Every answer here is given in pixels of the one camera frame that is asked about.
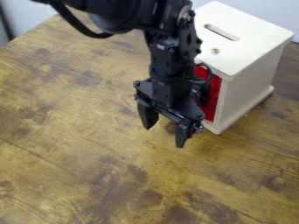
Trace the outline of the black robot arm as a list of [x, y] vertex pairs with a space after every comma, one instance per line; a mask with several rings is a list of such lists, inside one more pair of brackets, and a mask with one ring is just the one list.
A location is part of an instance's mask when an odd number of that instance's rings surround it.
[[182, 148], [202, 130], [200, 104], [210, 83], [195, 75], [202, 40], [191, 0], [32, 0], [48, 4], [69, 25], [94, 39], [139, 30], [151, 53], [150, 77], [134, 83], [138, 113], [146, 129], [166, 116], [176, 124]]

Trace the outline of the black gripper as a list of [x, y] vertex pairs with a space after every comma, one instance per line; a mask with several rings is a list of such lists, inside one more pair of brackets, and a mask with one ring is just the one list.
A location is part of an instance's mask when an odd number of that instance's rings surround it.
[[194, 134], [202, 133], [204, 113], [192, 99], [194, 57], [175, 45], [150, 45], [150, 78], [136, 81], [135, 100], [142, 124], [150, 130], [159, 115], [178, 124], [175, 145], [182, 148]]

